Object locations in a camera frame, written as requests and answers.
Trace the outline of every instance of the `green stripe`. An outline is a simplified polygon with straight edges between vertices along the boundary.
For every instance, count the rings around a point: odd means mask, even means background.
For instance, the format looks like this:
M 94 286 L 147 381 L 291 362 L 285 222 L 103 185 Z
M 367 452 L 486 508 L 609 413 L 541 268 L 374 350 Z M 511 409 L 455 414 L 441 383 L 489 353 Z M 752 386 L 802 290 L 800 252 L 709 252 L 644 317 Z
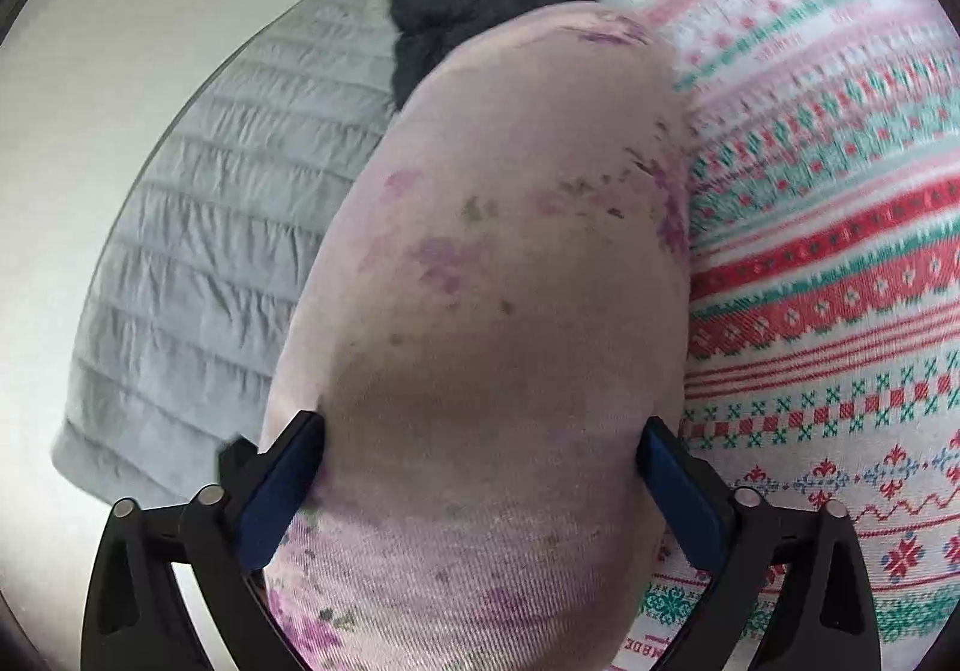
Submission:
M 888 160 L 874 162 L 869 168 L 864 168 L 860 171 L 854 171 L 853 174 L 847 176 L 846 179 L 834 180 L 831 183 L 824 184 L 824 186 L 817 189 L 815 192 L 810 192 L 803 198 L 797 198 L 797 200 L 793 201 L 793 203 L 789 204 L 789 206 L 778 208 L 776 210 L 776 214 L 757 214 L 755 219 L 745 222 L 745 224 L 741 225 L 741 227 L 736 227 L 728 232 L 723 233 L 714 232 L 709 237 L 703 237 L 700 240 L 692 241 L 691 246 L 693 249 L 707 249 L 708 246 L 716 246 L 720 243 L 727 243 L 728 241 L 736 239 L 741 235 L 746 235 L 747 233 L 753 232 L 757 229 L 757 227 L 770 227 L 771 218 L 776 217 L 778 220 L 786 219 L 787 217 L 793 216 L 800 211 L 806 211 L 814 206 L 819 206 L 821 203 L 829 201 L 830 198 L 836 197 L 848 189 L 856 188 L 869 179 L 873 179 L 877 176 L 883 176 L 884 174 L 901 168 L 908 163 L 910 165 L 914 165 L 919 160 L 926 160 L 928 157 L 934 157 L 934 155 L 939 155 L 943 152 L 947 152 L 956 148 L 956 137 L 944 138 L 943 140 L 938 140 L 934 143 L 930 143 L 919 148 L 916 146 L 912 147 L 909 155 L 897 155 L 896 157 L 888 158 Z
M 750 31 L 744 37 L 741 37 L 740 40 L 736 41 L 735 44 L 731 45 L 730 48 L 723 51 L 718 56 L 714 56 L 706 64 L 698 67 L 696 70 L 691 71 L 678 80 L 677 83 L 674 83 L 674 91 L 683 92 L 691 88 L 698 80 L 701 80 L 704 77 L 712 76 L 721 65 L 728 65 L 736 59 L 741 54 L 746 54 L 748 51 L 757 46 L 757 43 L 762 43 L 768 40 L 771 35 L 780 34 L 785 32 L 791 27 L 795 27 L 800 23 L 807 21 L 808 19 L 815 18 L 819 16 L 824 11 L 829 10 L 830 8 L 835 8 L 841 3 L 851 2 L 853 0 L 805 0 L 800 5 L 790 8 L 789 11 L 781 13 L 776 19 L 774 19 L 769 24 L 765 24 L 762 27 L 756 27 L 754 30 Z
M 917 249 L 923 249 L 926 246 L 932 246 L 939 241 L 954 238 L 960 235 L 960 217 L 954 218 L 952 222 L 944 225 L 931 227 L 927 232 L 912 235 L 909 238 L 899 241 L 891 246 L 882 246 L 876 251 L 870 251 L 869 254 L 851 259 L 850 262 L 838 265 L 836 268 L 825 270 L 824 273 L 818 273 L 813 278 L 807 278 L 802 281 L 795 281 L 792 284 L 784 284 L 781 287 L 767 290 L 762 294 L 754 294 L 750 297 L 738 297 L 725 303 L 719 303 L 709 306 L 700 311 L 691 312 L 691 316 L 698 321 L 709 320 L 714 317 L 721 317 L 725 314 L 735 314 L 755 308 L 759 305 L 779 302 L 786 297 L 795 297 L 798 294 L 806 294 L 813 290 L 826 287 L 844 278 L 848 278 L 864 270 L 870 270 L 878 265 L 888 262 L 898 257 L 911 254 Z
M 941 110 L 946 112 L 946 118 L 941 116 Z M 920 126 L 911 127 L 910 119 L 919 120 Z M 851 175 L 873 170 L 878 162 L 894 157 L 913 160 L 918 149 L 932 142 L 936 133 L 956 136 L 960 131 L 960 89 L 949 88 L 944 94 L 900 103 L 892 115 L 875 109 L 861 121 L 861 128 L 853 125 L 838 128 L 829 142 L 794 150 L 795 162 L 779 161 L 764 166 L 762 179 L 741 176 L 732 179 L 723 193 L 707 191 L 690 198 L 690 233 L 694 246 L 703 246 L 703 235 L 730 221 L 742 222 L 761 214 L 768 222 L 779 218 L 787 203 L 808 203 L 811 191 L 837 182 L 846 182 L 849 186 Z M 887 133 L 885 140 L 878 135 L 881 130 Z M 854 147 L 852 154 L 848 152 L 851 146 Z M 810 169 L 814 162 L 822 165 L 816 174 Z M 785 190 L 776 188 L 775 182 L 781 179 L 788 182 Z M 741 197 L 750 198 L 746 206 L 740 203 Z M 712 209 L 712 214 L 704 216 L 704 208 Z
M 640 613 L 666 626 L 682 625 L 693 612 L 703 591 L 682 586 L 651 585 L 647 588 Z M 911 636 L 929 636 L 947 623 L 957 602 L 960 585 L 952 583 L 936 591 L 913 593 L 895 598 L 875 598 L 880 641 L 890 644 Z M 757 603 L 741 637 L 760 639 L 773 615 L 775 604 Z

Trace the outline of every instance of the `metal screw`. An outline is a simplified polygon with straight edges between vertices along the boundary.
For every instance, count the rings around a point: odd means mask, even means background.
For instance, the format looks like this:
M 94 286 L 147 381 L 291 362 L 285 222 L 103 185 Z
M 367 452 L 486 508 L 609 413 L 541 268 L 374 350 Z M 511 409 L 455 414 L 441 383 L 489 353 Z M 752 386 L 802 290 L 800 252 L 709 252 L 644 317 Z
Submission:
M 839 500 L 827 501 L 827 513 L 829 516 L 835 516 L 837 519 L 843 519 L 847 514 L 847 507 Z
M 197 500 L 199 500 L 203 506 L 213 506 L 214 504 L 220 503 L 223 498 L 224 488 L 219 484 L 208 484 L 197 494 Z
M 733 500 L 736 500 L 736 502 L 741 506 L 755 508 L 760 506 L 760 502 L 762 502 L 763 498 L 760 497 L 760 493 L 755 489 L 741 487 L 733 494 Z
M 124 498 L 123 500 L 118 500 L 116 505 L 113 507 L 113 515 L 118 519 L 123 519 L 123 517 L 128 516 L 136 508 L 136 503 L 129 498 Z

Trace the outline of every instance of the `black clip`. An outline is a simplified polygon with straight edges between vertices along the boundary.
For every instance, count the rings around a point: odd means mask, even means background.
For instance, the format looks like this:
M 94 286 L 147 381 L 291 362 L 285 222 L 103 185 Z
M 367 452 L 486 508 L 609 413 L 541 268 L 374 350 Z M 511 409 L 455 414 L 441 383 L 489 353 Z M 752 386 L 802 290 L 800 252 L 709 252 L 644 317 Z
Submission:
M 776 564 L 787 566 L 784 586 L 748 671 L 880 671 L 870 581 L 842 503 L 800 511 L 729 489 L 659 417 L 637 468 L 683 554 L 713 577 L 654 671 L 722 671 Z
M 262 455 L 238 441 L 221 456 L 224 486 L 142 511 L 114 504 L 90 579 L 82 671 L 211 671 L 172 562 L 194 575 L 242 671 L 309 671 L 260 598 L 253 576 L 272 558 L 323 458 L 323 417 L 300 412 Z

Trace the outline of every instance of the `blue pad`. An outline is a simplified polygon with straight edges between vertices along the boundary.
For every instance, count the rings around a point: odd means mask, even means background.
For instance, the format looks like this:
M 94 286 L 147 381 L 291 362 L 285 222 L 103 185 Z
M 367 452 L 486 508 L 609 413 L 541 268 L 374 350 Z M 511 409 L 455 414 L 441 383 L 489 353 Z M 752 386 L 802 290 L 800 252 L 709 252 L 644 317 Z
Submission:
M 719 573 L 733 524 L 733 511 L 725 516 L 727 507 L 717 500 L 728 493 L 720 477 L 683 451 L 659 417 L 651 417 L 643 430 L 637 469 L 689 563 Z
M 242 506 L 230 507 L 235 513 L 227 525 L 245 573 L 265 567 L 274 556 L 317 476 L 324 443 L 323 417 L 301 411 L 270 450 L 244 469 L 243 487 L 251 493 Z

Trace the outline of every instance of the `fair isle pattern fabric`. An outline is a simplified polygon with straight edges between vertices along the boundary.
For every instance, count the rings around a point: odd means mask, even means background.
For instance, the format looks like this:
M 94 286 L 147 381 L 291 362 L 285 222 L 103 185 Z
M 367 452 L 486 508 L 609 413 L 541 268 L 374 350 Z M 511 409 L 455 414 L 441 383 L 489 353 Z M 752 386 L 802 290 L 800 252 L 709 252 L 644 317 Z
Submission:
M 665 0 L 651 16 L 697 136 L 680 436 L 775 504 L 848 505 L 884 671 L 910 671 L 960 600 L 955 32 L 935 0 Z M 614 666 L 650 668 L 705 586 L 668 535 Z

